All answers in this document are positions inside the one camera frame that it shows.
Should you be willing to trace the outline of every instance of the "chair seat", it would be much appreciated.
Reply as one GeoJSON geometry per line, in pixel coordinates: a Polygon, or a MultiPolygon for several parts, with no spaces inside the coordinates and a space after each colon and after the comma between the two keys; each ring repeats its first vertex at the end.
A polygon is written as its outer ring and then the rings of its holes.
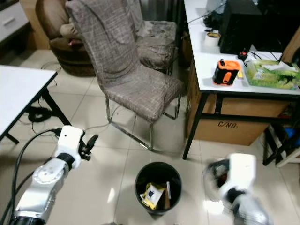
{"type": "Polygon", "coordinates": [[[154,123],[163,114],[165,106],[178,97],[183,89],[183,83],[176,78],[140,64],[105,92],[109,99],[154,123]]]}
{"type": "Polygon", "coordinates": [[[68,64],[90,64],[90,57],[83,45],[70,47],[69,40],[64,37],[58,37],[49,41],[51,50],[59,61],[68,64]]]}
{"type": "Polygon", "coordinates": [[[143,65],[160,71],[168,69],[173,60],[174,41],[166,38],[139,37],[136,45],[143,65]]]}
{"type": "Polygon", "coordinates": [[[176,28],[175,22],[144,20],[137,35],[140,37],[166,38],[175,41],[176,28]]]}

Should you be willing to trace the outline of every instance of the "black trash can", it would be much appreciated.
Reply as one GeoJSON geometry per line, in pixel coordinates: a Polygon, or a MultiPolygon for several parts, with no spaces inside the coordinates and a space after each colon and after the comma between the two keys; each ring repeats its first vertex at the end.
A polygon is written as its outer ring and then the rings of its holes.
{"type": "Polygon", "coordinates": [[[181,178],[178,172],[171,165],[163,162],[153,162],[144,166],[138,173],[135,180],[135,195],[139,203],[152,215],[161,216],[172,209],[181,196],[181,178]],[[170,208],[164,210],[152,210],[142,203],[140,194],[146,191],[146,185],[150,182],[162,184],[170,182],[170,208]]]}

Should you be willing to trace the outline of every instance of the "blue object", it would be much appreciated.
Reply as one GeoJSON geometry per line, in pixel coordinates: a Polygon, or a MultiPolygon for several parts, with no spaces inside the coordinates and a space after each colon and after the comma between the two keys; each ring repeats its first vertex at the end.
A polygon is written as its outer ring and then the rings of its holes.
{"type": "MultiPolygon", "coordinates": [[[[287,134],[287,136],[288,136],[289,138],[292,137],[292,136],[295,134],[295,132],[296,132],[295,129],[290,128],[290,127],[286,127],[286,128],[285,128],[285,131],[286,131],[286,134],[287,134]]],[[[299,147],[299,146],[300,146],[300,138],[296,141],[294,147],[297,148],[297,147],[299,147]]]]}

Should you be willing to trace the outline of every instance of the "tile floor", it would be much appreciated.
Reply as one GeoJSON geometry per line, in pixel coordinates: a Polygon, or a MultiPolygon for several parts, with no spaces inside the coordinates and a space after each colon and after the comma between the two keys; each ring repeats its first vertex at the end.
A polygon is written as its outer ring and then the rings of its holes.
{"type": "MultiPolygon", "coordinates": [[[[52,52],[39,50],[15,57],[9,64],[41,68],[50,61],[56,61],[52,52]]],[[[105,98],[96,78],[74,77],[61,70],[56,82],[57,86],[54,82],[49,85],[50,94],[74,126],[86,129],[107,124],[105,98]]],[[[99,134],[100,137],[92,151],[92,158],[69,174],[57,196],[48,224],[100,225],[116,221],[125,225],[231,225],[232,216],[222,213],[220,205],[208,201],[201,175],[211,159],[240,152],[257,156],[254,195],[259,197],[264,208],[274,218],[275,224],[299,225],[299,166],[288,164],[281,169],[274,164],[263,166],[259,138],[249,147],[194,140],[188,160],[181,159],[185,141],[186,102],[183,98],[177,120],[163,116],[155,124],[155,148],[160,152],[149,152],[141,148],[110,125],[89,129],[86,132],[87,138],[94,134],[99,134]],[[163,161],[174,166],[181,175],[183,184],[178,205],[162,217],[150,216],[137,202],[134,193],[134,181],[139,170],[154,161],[163,161]]],[[[114,121],[140,138],[149,140],[148,126],[144,120],[112,102],[111,110],[114,109],[114,121]]],[[[31,125],[26,125],[29,121],[25,115],[20,121],[10,133],[21,142],[15,146],[9,140],[3,139],[0,143],[0,214],[10,197],[14,160],[21,147],[34,135],[31,125]]],[[[57,118],[33,125],[36,132],[61,126],[62,123],[57,118]]],[[[55,147],[56,139],[53,137],[39,137],[35,140],[24,154],[19,179],[47,159],[55,147]]]]}

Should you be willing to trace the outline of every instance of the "white table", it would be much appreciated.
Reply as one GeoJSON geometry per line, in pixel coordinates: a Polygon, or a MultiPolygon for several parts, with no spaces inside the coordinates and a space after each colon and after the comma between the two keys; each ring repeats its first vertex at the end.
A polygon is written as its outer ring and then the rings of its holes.
{"type": "MultiPolygon", "coordinates": [[[[205,14],[205,0],[184,0],[185,10],[187,15],[187,21],[190,22],[205,14]]],[[[218,94],[223,96],[231,96],[232,98],[267,98],[267,99],[282,99],[297,101],[299,107],[297,112],[300,114],[300,91],[299,90],[286,90],[278,88],[257,87],[251,86],[248,83],[246,76],[243,79],[235,79],[232,86],[215,85],[212,81],[214,71],[217,66],[217,62],[220,59],[224,60],[238,60],[236,55],[220,53],[219,47],[207,47],[203,44],[204,37],[207,29],[202,19],[192,21],[188,24],[189,35],[191,39],[191,45],[193,50],[193,57],[195,63],[195,69],[198,78],[199,89],[202,93],[197,109],[196,117],[191,128],[190,135],[187,140],[187,145],[183,155],[183,159],[186,159],[189,151],[190,144],[193,140],[198,122],[200,118],[206,119],[222,119],[222,120],[243,120],[253,122],[275,122],[275,118],[259,118],[259,117],[245,117],[245,116],[231,116],[231,115],[214,115],[208,113],[202,113],[206,99],[209,94],[218,94]]],[[[255,52],[263,59],[275,60],[274,56],[270,52],[255,52]]],[[[279,59],[281,54],[274,53],[276,58],[279,59]]]]}
{"type": "Polygon", "coordinates": [[[41,96],[53,110],[54,116],[65,125],[71,125],[47,90],[56,75],[56,71],[52,70],[0,66],[0,140],[6,136],[18,143],[8,132],[41,96]]]}

